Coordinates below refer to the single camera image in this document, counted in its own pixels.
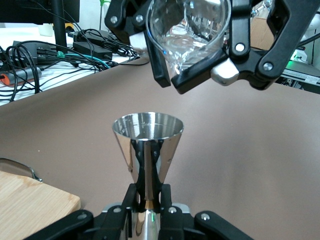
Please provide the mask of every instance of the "metal jigger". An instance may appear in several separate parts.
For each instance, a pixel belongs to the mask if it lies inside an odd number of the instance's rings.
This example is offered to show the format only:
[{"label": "metal jigger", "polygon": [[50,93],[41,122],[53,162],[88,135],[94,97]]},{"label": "metal jigger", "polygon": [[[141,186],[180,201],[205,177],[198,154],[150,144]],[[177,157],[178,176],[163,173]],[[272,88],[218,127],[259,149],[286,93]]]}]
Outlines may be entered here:
[{"label": "metal jigger", "polygon": [[159,193],[183,132],[183,122],[168,114],[142,112],[119,118],[112,129],[138,192],[132,239],[157,240]]}]

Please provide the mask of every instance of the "brown table surface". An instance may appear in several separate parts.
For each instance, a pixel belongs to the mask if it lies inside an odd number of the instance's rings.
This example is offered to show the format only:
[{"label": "brown table surface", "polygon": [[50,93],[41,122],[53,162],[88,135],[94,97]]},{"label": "brown table surface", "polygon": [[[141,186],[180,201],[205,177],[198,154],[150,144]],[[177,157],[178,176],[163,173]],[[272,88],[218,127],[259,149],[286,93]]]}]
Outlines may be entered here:
[{"label": "brown table surface", "polygon": [[132,182],[112,131],[135,112],[185,124],[168,172],[172,200],[211,210],[257,240],[320,236],[320,96],[246,81],[208,80],[184,95],[153,80],[150,65],[117,66],[0,107],[2,157],[98,215]]}]

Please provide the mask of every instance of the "glass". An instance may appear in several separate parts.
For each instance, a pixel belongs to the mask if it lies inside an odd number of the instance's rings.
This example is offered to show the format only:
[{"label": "glass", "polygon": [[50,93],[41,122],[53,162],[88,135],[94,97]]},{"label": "glass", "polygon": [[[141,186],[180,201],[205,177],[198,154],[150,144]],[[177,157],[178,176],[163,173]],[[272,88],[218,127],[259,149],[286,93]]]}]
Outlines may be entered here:
[{"label": "glass", "polygon": [[230,0],[153,0],[147,32],[174,75],[223,47]]}]

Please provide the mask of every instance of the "black monitor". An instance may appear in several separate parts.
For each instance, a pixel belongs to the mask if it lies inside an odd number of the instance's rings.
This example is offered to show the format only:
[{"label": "black monitor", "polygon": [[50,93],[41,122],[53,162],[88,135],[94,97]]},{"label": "black monitor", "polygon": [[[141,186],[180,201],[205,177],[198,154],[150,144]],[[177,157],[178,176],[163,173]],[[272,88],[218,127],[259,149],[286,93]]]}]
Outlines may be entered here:
[{"label": "black monitor", "polygon": [[65,22],[79,22],[80,0],[0,0],[0,11],[0,23],[53,23],[55,43],[66,47]]}]

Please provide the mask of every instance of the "screw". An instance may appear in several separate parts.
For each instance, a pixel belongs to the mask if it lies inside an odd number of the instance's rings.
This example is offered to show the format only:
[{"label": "screw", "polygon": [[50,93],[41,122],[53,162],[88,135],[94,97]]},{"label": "screw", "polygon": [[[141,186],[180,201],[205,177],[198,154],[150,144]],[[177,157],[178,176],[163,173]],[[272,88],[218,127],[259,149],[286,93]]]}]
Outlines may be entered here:
[{"label": "screw", "polygon": [[135,20],[136,20],[136,22],[137,23],[142,23],[142,21],[144,20],[144,17],[141,15],[141,14],[139,14],[139,15],[137,15],[136,17],[135,17]]},{"label": "screw", "polygon": [[263,69],[264,69],[265,71],[271,71],[273,68],[274,68],[274,66],[272,65],[271,62],[266,62],[266,63],[263,65]]},{"label": "screw", "polygon": [[176,213],[177,212],[177,209],[175,208],[175,207],[169,207],[169,213],[171,213],[171,214],[174,214],[174,213]]},{"label": "screw", "polygon": [[88,216],[88,215],[83,212],[82,214],[80,214],[80,215],[77,217],[77,219],[78,219],[78,220],[83,220],[83,219],[85,219],[87,216]]},{"label": "screw", "polygon": [[210,216],[208,214],[206,214],[206,213],[202,213],[201,214],[201,219],[207,221],[207,220],[210,219]]},{"label": "screw", "polygon": [[111,23],[116,24],[118,22],[118,18],[116,16],[112,16],[110,18]]},{"label": "screw", "polygon": [[115,209],[113,209],[114,213],[120,213],[121,212],[121,208],[120,207],[116,207]]},{"label": "screw", "polygon": [[237,50],[238,52],[243,52],[243,50],[245,50],[245,45],[242,44],[242,43],[238,43],[238,44],[235,46],[235,50]]}]

